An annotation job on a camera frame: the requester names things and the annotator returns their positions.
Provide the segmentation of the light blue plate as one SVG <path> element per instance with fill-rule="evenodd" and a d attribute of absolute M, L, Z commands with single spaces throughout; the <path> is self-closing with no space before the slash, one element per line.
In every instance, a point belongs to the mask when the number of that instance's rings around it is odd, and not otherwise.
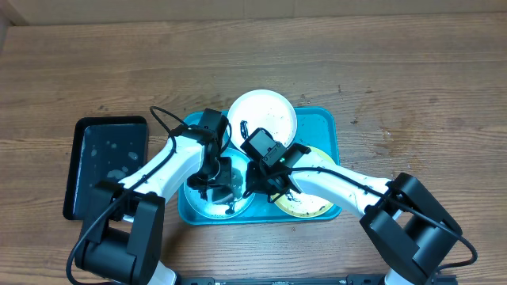
<path fill-rule="evenodd" d="M 200 193 L 190 188 L 186 183 L 180 187 L 180 192 L 186 202 L 181 207 L 180 213 L 190 210 L 190 214 L 196 214 L 197 218 L 219 220 L 232 219 L 245 212 L 254 201 L 254 194 L 247 198 L 243 197 L 246 191 L 246 171 L 250 160 L 241 151 L 227 148 L 222 154 L 223 158 L 231 159 L 231 182 L 228 190 L 215 190 L 209 188 L 206 199 L 202 199 Z"/>

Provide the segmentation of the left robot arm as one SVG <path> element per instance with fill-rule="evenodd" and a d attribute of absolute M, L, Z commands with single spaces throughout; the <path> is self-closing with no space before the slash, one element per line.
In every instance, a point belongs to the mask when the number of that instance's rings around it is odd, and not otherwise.
<path fill-rule="evenodd" d="M 166 203 L 182 184 L 204 201 L 232 197 L 232 166 L 222 157 L 229 125 L 220 111 L 204 110 L 198 124 L 168 131 L 164 148 L 129 177 L 101 181 L 67 260 L 72 268 L 104 278 L 107 284 L 176 284 L 178 275 L 160 260 Z"/>

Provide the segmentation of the white plate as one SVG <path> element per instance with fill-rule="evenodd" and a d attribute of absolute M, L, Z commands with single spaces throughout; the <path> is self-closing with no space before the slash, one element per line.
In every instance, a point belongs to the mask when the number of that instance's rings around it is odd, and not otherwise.
<path fill-rule="evenodd" d="M 246 140 L 242 134 L 251 135 L 259 127 L 284 146 L 293 142 L 297 131 L 292 104 L 281 94 L 268 89 L 256 89 L 241 95 L 229 108 L 227 118 L 232 126 L 231 142 L 240 151 Z"/>

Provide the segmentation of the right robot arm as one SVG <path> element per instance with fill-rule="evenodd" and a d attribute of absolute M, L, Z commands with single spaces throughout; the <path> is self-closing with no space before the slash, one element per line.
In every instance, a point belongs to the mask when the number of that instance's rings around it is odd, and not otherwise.
<path fill-rule="evenodd" d="M 292 188 L 355 215 L 390 267 L 386 284 L 430 283 L 435 273 L 447 268 L 443 260 L 458 241 L 472 256 L 454 267 L 473 264 L 478 258 L 455 219 L 409 174 L 401 173 L 394 180 L 365 176 L 298 143 L 289 148 L 278 142 L 260 147 L 243 143 L 242 149 L 260 171 L 248 193 Z"/>

